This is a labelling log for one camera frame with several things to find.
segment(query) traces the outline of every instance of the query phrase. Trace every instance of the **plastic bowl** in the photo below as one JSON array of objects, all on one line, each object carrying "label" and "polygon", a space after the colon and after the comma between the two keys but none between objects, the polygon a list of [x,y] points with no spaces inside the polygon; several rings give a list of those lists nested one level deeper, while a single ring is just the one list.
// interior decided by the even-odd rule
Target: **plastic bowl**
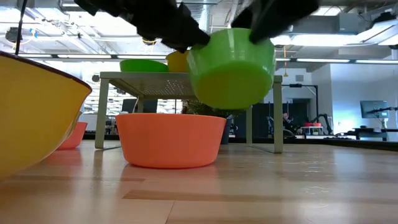
[{"label": "plastic bowl", "polygon": [[169,66],[169,72],[188,72],[187,62],[188,51],[184,54],[180,52],[173,52],[166,56],[167,66]]},{"label": "plastic bowl", "polygon": [[58,147],[58,149],[74,149],[78,147],[83,139],[86,127],[86,122],[77,122],[72,134],[60,145],[60,147]]},{"label": "plastic bowl", "polygon": [[188,54],[193,90],[214,108],[244,109],[265,97],[274,81],[275,55],[270,40],[254,45],[249,29],[211,34],[208,45]]},{"label": "plastic bowl", "polygon": [[141,167],[184,169],[214,162],[226,120],[189,114],[116,116],[124,158]]},{"label": "plastic bowl", "polygon": [[128,59],[120,62],[122,72],[168,72],[169,68],[162,62],[148,59]]},{"label": "plastic bowl", "polygon": [[91,88],[46,65],[0,52],[0,179],[61,145]]}]

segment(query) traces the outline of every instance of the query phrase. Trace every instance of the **monitor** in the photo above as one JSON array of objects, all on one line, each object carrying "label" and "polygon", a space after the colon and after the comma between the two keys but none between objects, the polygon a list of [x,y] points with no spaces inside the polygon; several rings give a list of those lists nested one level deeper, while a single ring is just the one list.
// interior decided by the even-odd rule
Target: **monitor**
[{"label": "monitor", "polygon": [[362,118],[389,118],[388,111],[370,113],[373,110],[387,108],[386,100],[364,100],[361,101]]},{"label": "monitor", "polygon": [[[136,99],[124,99],[122,105],[122,111],[127,111],[132,113],[132,109],[136,104]],[[144,113],[156,113],[157,110],[157,100],[146,100],[144,101]]]}]

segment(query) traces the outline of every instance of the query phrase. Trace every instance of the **fluorescent light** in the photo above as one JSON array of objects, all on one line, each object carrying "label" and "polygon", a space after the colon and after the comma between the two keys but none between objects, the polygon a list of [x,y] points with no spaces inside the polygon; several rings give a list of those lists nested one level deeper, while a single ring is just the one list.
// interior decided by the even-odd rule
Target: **fluorescent light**
[{"label": "fluorescent light", "polygon": [[316,47],[340,47],[356,42],[355,35],[302,34],[293,37],[292,45]]},{"label": "fluorescent light", "polygon": [[110,55],[88,55],[88,54],[76,54],[76,55],[58,55],[59,58],[112,58]]},{"label": "fluorescent light", "polygon": [[26,58],[52,58],[49,54],[19,54],[18,56]]},{"label": "fluorescent light", "polygon": [[164,60],[165,55],[118,55],[120,59],[154,59],[154,60]]},{"label": "fluorescent light", "polygon": [[65,3],[62,4],[63,7],[79,7],[78,4],[74,4],[74,3]]},{"label": "fluorescent light", "polygon": [[270,38],[274,45],[290,45],[292,44],[292,39],[288,35],[279,35],[274,38]]},{"label": "fluorescent light", "polygon": [[277,62],[289,62],[290,58],[275,58],[275,61],[277,61]]},{"label": "fluorescent light", "polygon": [[313,16],[337,16],[344,10],[345,6],[321,6],[318,10],[311,13]]},{"label": "fluorescent light", "polygon": [[398,64],[398,60],[357,60],[356,63],[375,63],[375,64]]},{"label": "fluorescent light", "polygon": [[381,42],[379,45],[397,45],[397,44],[398,44],[398,34]]},{"label": "fluorescent light", "polygon": [[42,19],[42,18],[43,18],[42,15],[36,13],[34,10],[32,10],[32,9],[30,9],[30,8],[28,8],[28,7],[26,8],[26,10],[28,10],[30,13],[32,13],[35,17],[37,17],[37,18],[39,18],[39,19]]},{"label": "fluorescent light", "polygon": [[348,59],[298,58],[298,62],[348,63]]}]

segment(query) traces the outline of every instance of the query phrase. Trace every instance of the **floor plank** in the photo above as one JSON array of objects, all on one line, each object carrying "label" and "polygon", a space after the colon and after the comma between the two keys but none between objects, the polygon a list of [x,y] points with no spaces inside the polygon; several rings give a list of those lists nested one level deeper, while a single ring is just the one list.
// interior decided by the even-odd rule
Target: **floor plank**
[{"label": "floor plank", "polygon": [[130,166],[120,149],[56,151],[0,183],[1,223],[395,223],[398,153],[222,146],[197,169]]}]

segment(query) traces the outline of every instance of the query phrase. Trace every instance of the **table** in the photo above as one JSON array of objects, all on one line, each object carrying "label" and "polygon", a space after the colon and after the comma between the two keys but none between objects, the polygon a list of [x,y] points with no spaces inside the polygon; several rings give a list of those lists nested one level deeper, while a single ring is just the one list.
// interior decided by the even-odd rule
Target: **table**
[{"label": "table", "polygon": [[303,132],[305,134],[307,134],[307,135],[314,135],[314,134],[311,134],[311,131],[313,133],[315,130],[318,131],[318,135],[322,135],[323,134],[323,127],[322,126],[306,126],[306,127],[301,127],[300,129],[302,129]]},{"label": "table", "polygon": [[[95,132],[95,148],[114,149],[120,146],[104,147],[106,108],[109,84],[137,97],[137,112],[142,113],[144,101],[150,99],[192,100],[196,96],[187,73],[152,73],[152,72],[101,72],[99,88],[98,117]],[[283,151],[282,125],[282,76],[274,77],[274,139],[273,153]],[[246,110],[246,142],[252,144],[252,108]]]},{"label": "table", "polygon": [[348,132],[347,135],[355,136],[356,140],[361,140],[361,138],[381,138],[383,141],[387,141],[388,132],[398,132],[396,128],[380,129],[380,131],[375,131],[374,128],[354,128],[354,131]]}]

